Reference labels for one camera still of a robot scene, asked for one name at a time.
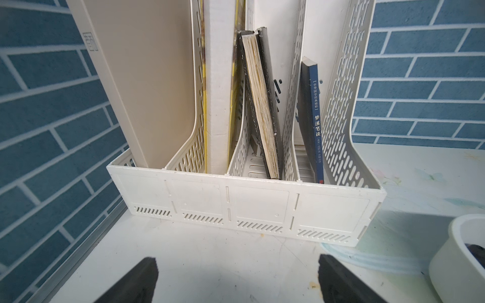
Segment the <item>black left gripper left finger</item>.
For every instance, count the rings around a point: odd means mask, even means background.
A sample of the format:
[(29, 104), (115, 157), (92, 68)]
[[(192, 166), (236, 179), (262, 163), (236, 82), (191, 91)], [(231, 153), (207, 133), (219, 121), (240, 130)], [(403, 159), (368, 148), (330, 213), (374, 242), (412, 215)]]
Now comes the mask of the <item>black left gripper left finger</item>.
[(158, 276), (156, 259), (146, 257), (102, 294), (95, 303), (152, 302)]

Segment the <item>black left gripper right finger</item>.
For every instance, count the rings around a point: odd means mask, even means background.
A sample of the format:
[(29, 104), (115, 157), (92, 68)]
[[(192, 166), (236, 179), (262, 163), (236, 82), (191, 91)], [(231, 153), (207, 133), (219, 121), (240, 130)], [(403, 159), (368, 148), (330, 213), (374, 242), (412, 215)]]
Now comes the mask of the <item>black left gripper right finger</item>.
[(320, 255), (318, 280), (325, 303), (386, 302), (374, 290), (331, 255)]

